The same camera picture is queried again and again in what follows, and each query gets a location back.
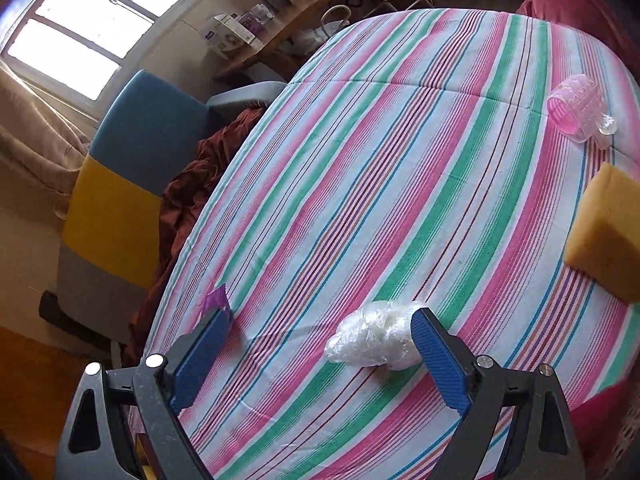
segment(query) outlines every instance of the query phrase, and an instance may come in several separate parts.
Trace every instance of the wooden shelf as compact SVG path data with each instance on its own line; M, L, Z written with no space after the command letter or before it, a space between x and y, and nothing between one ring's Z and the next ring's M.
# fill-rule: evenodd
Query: wooden shelf
M267 23L264 31L258 34L255 40L233 51L216 76L242 70L256 63L260 56L275 50L315 12L330 2L331 0L304 0L281 10Z

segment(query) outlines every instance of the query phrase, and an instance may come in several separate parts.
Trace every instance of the gray fabric panel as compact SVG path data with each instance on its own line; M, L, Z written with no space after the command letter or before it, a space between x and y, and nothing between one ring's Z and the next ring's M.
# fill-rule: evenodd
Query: gray fabric panel
M147 291L86 261L65 244L58 257L58 304L69 317L114 341L129 341L129 321Z
M214 95L207 101L207 105L225 119L233 121L242 110L249 106L269 107L282 93L285 86L287 86L286 83L279 81L254 83Z

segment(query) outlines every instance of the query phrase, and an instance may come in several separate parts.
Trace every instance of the yellow fabric panel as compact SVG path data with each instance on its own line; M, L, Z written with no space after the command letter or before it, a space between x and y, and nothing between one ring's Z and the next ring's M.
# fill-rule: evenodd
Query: yellow fabric panel
M150 288L158 265L160 198L88 156L78 176L62 239L85 260Z
M564 262L626 303L640 301L640 184L600 167L578 204Z

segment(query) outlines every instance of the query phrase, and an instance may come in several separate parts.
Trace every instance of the window frame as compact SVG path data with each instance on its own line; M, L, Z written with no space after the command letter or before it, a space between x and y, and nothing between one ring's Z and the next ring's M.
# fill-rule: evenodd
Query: window frame
M27 82L45 89L60 100L78 108L96 120L101 120L124 86L134 76L135 72L137 72L143 57L148 54L169 29L189 10L193 9L200 0L178 0L162 16L156 16L130 0L118 0L133 11L153 20L153 24L149 27L148 31L131 47L124 58L112 54L93 41L87 40L68 28L36 14L36 10L41 6L43 1L44 0L33 0L26 12L20 17L19 22L11 33L11 37L2 49L2 59L11 70ZM29 20L36 20L49 27L55 28L66 36L79 41L79 43L113 60L120 66L116 72L113 73L95 101L19 59L8 55L9 48L14 44L15 38L20 34L20 31Z

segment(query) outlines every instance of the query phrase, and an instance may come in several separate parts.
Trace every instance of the pink blanket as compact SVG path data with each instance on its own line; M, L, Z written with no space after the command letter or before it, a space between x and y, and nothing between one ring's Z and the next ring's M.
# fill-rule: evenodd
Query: pink blanket
M604 0L525 0L519 14L577 28L607 45L640 83L640 50Z

